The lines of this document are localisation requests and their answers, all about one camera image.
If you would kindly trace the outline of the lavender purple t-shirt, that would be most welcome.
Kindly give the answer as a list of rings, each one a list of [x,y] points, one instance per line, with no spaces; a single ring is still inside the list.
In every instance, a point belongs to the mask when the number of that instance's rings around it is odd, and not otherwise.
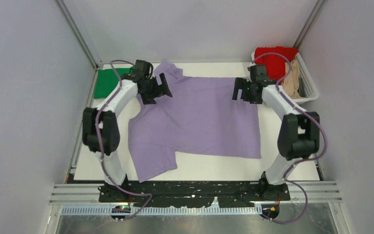
[[[172,96],[142,104],[129,120],[129,152],[140,182],[176,169],[176,152],[261,158],[257,105],[232,99],[234,78],[186,77],[169,62],[154,73],[165,75]]]

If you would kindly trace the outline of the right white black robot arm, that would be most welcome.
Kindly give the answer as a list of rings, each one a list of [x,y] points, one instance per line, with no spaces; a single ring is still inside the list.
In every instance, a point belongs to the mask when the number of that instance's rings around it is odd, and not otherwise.
[[[268,77],[264,65],[252,65],[248,71],[249,78],[235,79],[233,100],[240,98],[251,104],[266,103],[281,120],[277,140],[279,153],[258,181],[260,197],[271,200],[293,168],[308,161],[319,150],[319,115],[307,112],[294,102],[277,80]]]

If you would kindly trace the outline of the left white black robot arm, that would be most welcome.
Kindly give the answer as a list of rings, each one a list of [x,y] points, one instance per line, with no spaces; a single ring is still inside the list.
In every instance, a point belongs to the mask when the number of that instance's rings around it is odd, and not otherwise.
[[[111,195],[119,202],[126,201],[130,189],[124,185],[127,174],[117,155],[120,132],[117,123],[119,114],[135,97],[140,97],[144,105],[156,104],[161,96],[172,97],[163,73],[156,78],[153,64],[136,60],[129,72],[119,75],[113,68],[118,83],[112,92],[96,107],[87,107],[82,117],[82,142],[91,152],[97,154],[105,175],[105,182],[113,185]]]

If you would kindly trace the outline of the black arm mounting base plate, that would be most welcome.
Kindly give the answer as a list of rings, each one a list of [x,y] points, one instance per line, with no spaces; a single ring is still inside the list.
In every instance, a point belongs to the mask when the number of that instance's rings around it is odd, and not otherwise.
[[[222,208],[250,207],[252,202],[289,201],[287,185],[262,187],[256,181],[125,181],[124,191],[104,183],[99,202],[123,202],[135,207],[201,208],[217,201]]]

